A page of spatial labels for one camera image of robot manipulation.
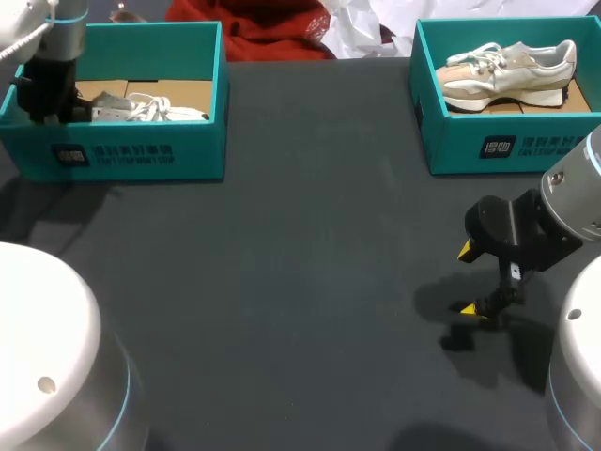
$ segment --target dark gray tabletop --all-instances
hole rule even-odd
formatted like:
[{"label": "dark gray tabletop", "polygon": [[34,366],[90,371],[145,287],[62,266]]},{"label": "dark gray tabletop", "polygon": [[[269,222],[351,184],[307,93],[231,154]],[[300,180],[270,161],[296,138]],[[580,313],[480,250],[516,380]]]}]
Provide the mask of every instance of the dark gray tabletop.
[{"label": "dark gray tabletop", "polygon": [[507,332],[450,313],[497,283],[455,260],[464,212],[538,177],[430,176],[407,74],[232,65],[223,183],[31,185],[1,154],[3,239],[89,283],[166,449],[549,449],[553,327],[601,248],[536,274]]}]

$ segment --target white sneaker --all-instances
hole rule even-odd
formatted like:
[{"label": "white sneaker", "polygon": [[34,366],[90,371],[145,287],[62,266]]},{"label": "white sneaker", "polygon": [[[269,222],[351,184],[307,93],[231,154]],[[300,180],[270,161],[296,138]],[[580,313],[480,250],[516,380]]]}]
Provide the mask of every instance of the white sneaker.
[{"label": "white sneaker", "polygon": [[576,70],[576,44],[532,48],[518,42],[502,49],[491,42],[456,54],[436,71],[444,100],[455,109],[480,112],[491,102],[513,99],[528,105],[563,105]]},{"label": "white sneaker", "polygon": [[207,113],[194,108],[171,106],[166,97],[153,97],[138,92],[122,98],[102,92],[92,101],[92,121],[163,122],[209,120]]}]

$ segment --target white paper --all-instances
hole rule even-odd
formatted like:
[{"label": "white paper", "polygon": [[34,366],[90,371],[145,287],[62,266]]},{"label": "white paper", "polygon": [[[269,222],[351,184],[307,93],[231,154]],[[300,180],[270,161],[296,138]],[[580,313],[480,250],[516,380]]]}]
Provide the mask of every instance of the white paper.
[{"label": "white paper", "polygon": [[[322,39],[340,59],[410,56],[415,23],[429,18],[576,16],[598,0],[321,0],[330,13]],[[396,36],[382,44],[379,26]]]}]

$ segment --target cardboard box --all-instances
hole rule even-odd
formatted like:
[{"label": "cardboard box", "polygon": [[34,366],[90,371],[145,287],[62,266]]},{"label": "cardboard box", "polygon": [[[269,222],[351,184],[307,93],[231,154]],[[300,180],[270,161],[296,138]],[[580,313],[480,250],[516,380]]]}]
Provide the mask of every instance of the cardboard box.
[{"label": "cardboard box", "polygon": [[[578,85],[569,86],[562,109],[521,105],[522,111],[517,111],[498,105],[476,115],[449,112],[436,78],[436,69],[445,65],[448,56],[486,42],[505,47],[522,41],[545,47],[565,39],[578,47]],[[548,170],[601,124],[600,51],[601,22],[595,16],[419,21],[409,85],[430,172]]]},{"label": "cardboard box", "polygon": [[0,140],[24,177],[43,182],[223,177],[228,78],[220,23],[88,25],[77,78],[86,99],[103,90],[121,96],[143,92],[200,109],[209,120],[39,126],[18,107],[11,86],[0,110]]}]

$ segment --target red fabric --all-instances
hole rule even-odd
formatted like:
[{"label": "red fabric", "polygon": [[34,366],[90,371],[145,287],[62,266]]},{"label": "red fabric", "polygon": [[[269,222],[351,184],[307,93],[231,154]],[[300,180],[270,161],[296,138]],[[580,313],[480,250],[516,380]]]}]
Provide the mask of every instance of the red fabric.
[{"label": "red fabric", "polygon": [[326,59],[307,28],[327,11],[318,0],[173,0],[166,20],[221,21],[229,61]]}]

